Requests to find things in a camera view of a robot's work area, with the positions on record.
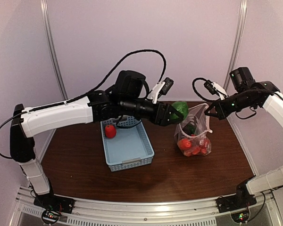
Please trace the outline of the left aluminium corner post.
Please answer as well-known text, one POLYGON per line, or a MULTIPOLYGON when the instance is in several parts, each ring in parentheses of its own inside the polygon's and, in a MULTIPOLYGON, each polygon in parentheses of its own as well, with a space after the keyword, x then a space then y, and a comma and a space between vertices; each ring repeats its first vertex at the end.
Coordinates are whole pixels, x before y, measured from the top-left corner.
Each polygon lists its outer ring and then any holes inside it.
POLYGON ((57 58, 57 53, 55 50, 55 45, 54 45, 54 39, 51 31, 51 25, 50 25, 50 16, 49 16, 49 11, 48 11, 48 3, 46 0, 40 0, 40 5, 41 5, 41 12, 42 12, 42 18, 43 18, 43 23, 44 23, 44 28, 45 28, 45 35, 47 38, 47 43, 49 47, 49 53, 50 53, 50 58, 52 61, 54 73, 57 79, 58 83, 58 88, 59 91, 62 95, 62 98, 64 100, 68 99, 66 88, 64 85, 64 81, 61 75, 59 63, 58 63, 58 58, 57 58))

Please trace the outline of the purple eggplant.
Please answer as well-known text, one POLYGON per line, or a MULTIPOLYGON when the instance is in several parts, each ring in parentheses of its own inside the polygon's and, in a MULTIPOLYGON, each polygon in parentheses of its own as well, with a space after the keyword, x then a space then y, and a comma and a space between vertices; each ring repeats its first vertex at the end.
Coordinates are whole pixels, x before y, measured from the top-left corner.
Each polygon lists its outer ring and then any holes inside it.
POLYGON ((200 121, 197 118, 193 118, 191 121, 184 121, 182 122, 182 130, 189 136, 197 136, 200 133, 199 124, 200 121))

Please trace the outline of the clear polka dot zip bag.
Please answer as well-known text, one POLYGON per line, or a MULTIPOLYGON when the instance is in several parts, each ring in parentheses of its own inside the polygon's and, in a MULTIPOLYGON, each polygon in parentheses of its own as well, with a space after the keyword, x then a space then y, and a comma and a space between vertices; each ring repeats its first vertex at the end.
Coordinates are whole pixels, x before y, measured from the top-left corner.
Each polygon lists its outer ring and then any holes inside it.
POLYGON ((182 108, 184 120, 177 124, 174 138, 177 147, 186 157, 211 153, 211 142, 207 134, 213 131, 209 126, 210 117, 205 115, 207 109, 206 103, 182 108))

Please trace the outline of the red peach bunch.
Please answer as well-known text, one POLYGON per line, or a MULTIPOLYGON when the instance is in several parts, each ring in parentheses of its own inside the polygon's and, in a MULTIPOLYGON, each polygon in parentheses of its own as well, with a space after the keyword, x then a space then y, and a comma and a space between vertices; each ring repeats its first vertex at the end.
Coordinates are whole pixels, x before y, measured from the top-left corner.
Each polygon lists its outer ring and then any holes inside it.
POLYGON ((207 155, 210 152, 210 140, 201 140, 199 144, 192 142, 190 140, 184 145, 184 156, 190 157, 194 155, 207 155))

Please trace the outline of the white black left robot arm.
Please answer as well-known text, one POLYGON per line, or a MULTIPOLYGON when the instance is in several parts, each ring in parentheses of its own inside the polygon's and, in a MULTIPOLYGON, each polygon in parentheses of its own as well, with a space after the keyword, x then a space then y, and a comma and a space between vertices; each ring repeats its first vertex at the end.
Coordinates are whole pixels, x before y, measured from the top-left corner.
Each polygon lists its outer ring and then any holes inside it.
POLYGON ((38 107, 18 104, 10 125, 10 156, 24 170, 41 203, 48 209, 54 209, 58 198, 53 195, 50 181, 36 157, 34 136, 121 116, 147 119, 159 126, 178 124, 183 121, 184 115, 170 104, 158 100, 173 83, 172 79, 166 78, 149 89, 143 74, 122 70, 115 84, 106 90, 95 88, 82 96, 38 107))

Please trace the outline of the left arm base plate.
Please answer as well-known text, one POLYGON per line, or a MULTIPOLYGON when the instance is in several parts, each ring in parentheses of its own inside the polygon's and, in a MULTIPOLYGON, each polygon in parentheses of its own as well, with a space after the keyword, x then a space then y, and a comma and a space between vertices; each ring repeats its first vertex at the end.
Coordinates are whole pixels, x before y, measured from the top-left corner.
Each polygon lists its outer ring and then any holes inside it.
POLYGON ((34 205, 42 207, 41 220, 46 225, 53 225, 62 218, 63 213, 71 214, 75 204, 74 199, 57 195, 35 195, 34 205))

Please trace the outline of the green bell pepper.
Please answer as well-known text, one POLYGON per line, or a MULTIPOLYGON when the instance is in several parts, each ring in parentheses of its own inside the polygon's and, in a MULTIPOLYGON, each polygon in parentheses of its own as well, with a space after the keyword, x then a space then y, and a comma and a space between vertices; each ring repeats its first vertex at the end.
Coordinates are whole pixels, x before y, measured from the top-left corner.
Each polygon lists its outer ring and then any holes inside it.
POLYGON ((172 107, 178 112, 180 112, 183 115, 183 119, 185 120, 185 118, 187 117, 189 113, 189 107, 188 107, 187 102, 177 101, 177 102, 172 103, 172 107))

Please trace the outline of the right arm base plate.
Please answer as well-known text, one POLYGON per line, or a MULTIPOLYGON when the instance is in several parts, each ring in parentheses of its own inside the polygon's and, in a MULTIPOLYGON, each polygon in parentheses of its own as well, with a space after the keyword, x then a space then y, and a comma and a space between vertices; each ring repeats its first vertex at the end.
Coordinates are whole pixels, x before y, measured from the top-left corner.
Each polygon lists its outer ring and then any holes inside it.
POLYGON ((255 204, 257 200, 254 195, 243 196, 240 193, 216 199, 219 213, 229 212, 231 219, 237 224, 247 223, 251 219, 250 207, 255 204))

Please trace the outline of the red orange bell pepper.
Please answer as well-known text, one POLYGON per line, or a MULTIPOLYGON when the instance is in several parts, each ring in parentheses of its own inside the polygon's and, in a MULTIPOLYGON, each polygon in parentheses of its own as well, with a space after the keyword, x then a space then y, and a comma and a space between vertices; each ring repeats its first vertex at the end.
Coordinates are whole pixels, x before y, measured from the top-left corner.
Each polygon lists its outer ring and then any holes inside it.
POLYGON ((177 146, 179 147, 179 149, 181 151, 186 151, 186 150, 189 150, 192 147, 192 142, 191 142, 191 140, 189 140, 187 138, 183 138, 183 139, 180 139, 177 142, 177 146))

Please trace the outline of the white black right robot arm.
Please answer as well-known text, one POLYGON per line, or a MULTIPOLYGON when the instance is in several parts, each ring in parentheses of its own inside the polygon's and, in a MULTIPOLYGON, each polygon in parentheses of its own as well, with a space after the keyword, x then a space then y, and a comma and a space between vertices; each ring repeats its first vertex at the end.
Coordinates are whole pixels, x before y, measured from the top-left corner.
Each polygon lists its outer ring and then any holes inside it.
MULTIPOLYGON (((204 87, 211 93, 219 95, 220 99, 211 102, 205 111, 206 116, 223 120, 232 113, 252 107, 263 108, 283 128, 283 94, 270 81, 257 82, 249 68, 239 67, 230 72, 230 79, 236 93, 229 96, 216 82, 206 81, 204 87)), ((237 186, 237 194, 232 203, 242 208, 250 201, 250 196, 257 193, 283 187, 283 166, 266 174, 255 176, 237 186)))

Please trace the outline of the light blue plastic basket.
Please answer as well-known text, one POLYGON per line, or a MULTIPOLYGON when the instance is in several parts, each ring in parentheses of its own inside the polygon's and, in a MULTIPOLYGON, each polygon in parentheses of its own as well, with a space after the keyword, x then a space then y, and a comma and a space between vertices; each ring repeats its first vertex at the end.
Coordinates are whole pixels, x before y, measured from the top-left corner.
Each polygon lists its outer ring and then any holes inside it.
POLYGON ((155 153, 141 121, 132 116, 124 116, 120 121, 102 121, 100 128, 106 164, 110 171, 121 171, 152 163, 155 153), (114 138, 106 137, 107 125, 116 128, 114 138))

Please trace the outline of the aluminium corner post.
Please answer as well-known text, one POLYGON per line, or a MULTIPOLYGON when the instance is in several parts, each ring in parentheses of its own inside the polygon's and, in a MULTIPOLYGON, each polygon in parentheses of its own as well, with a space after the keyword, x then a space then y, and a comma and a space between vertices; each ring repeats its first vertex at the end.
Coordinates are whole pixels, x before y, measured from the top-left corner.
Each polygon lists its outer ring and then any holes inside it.
POLYGON ((54 39, 51 31, 51 25, 50 25, 50 16, 49 16, 49 11, 48 11, 48 3, 46 0, 40 0, 40 5, 41 5, 41 12, 42 12, 42 18, 43 18, 43 23, 44 23, 44 28, 45 28, 45 35, 47 38, 47 43, 49 47, 49 53, 50 53, 50 58, 52 61, 54 73, 57 79, 58 83, 58 88, 59 91, 62 95, 62 98, 64 100, 68 99, 66 88, 64 85, 64 81, 61 75, 59 63, 58 63, 58 58, 57 58, 57 53, 55 50, 55 45, 54 45, 54 39))
POLYGON ((239 48, 241 46, 242 37, 243 37, 244 29, 245 29, 245 23, 246 23, 247 9, 248 9, 247 4, 248 4, 247 0, 241 0, 240 2, 238 22, 237 22, 236 33, 235 33, 235 38, 233 42, 232 53, 231 53, 231 57, 229 61, 226 79, 223 85, 225 90, 228 89, 229 83, 230 83, 229 73, 234 69, 237 58, 238 58, 239 48))

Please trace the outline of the right aluminium corner post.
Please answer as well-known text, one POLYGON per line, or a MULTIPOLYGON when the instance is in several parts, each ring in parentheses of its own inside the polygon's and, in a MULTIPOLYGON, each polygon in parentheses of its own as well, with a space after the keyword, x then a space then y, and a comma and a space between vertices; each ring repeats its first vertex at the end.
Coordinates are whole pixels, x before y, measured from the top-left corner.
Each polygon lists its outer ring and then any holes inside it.
POLYGON ((237 22, 236 33, 235 33, 235 38, 233 42, 232 53, 231 53, 231 57, 229 61, 226 79, 223 85, 225 90, 228 89, 229 83, 230 83, 229 73, 234 69, 237 58, 238 58, 239 48, 241 46, 242 37, 243 37, 244 29, 245 29, 245 23, 246 23, 247 9, 248 9, 247 4, 248 4, 247 0, 241 0, 240 2, 238 22, 237 22))

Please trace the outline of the front aluminium rail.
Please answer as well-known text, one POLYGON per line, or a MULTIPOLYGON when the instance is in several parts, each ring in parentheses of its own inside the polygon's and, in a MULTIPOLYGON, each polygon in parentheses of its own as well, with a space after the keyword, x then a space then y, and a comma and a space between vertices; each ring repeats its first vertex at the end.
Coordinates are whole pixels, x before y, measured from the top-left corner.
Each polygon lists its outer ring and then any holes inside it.
POLYGON ((216 198, 181 202, 104 202, 75 199, 72 213, 45 214, 30 188, 18 190, 10 226, 282 226, 271 192, 253 206, 221 213, 216 198))

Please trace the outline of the red tomato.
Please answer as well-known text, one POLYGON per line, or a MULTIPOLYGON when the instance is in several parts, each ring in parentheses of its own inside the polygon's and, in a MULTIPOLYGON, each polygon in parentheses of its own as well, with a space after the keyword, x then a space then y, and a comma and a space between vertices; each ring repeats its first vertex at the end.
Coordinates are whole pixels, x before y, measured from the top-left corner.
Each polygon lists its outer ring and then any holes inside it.
POLYGON ((105 132, 105 136, 107 138, 114 138, 117 134, 117 130, 116 130, 115 126, 112 125, 112 124, 106 125, 104 132, 105 132))

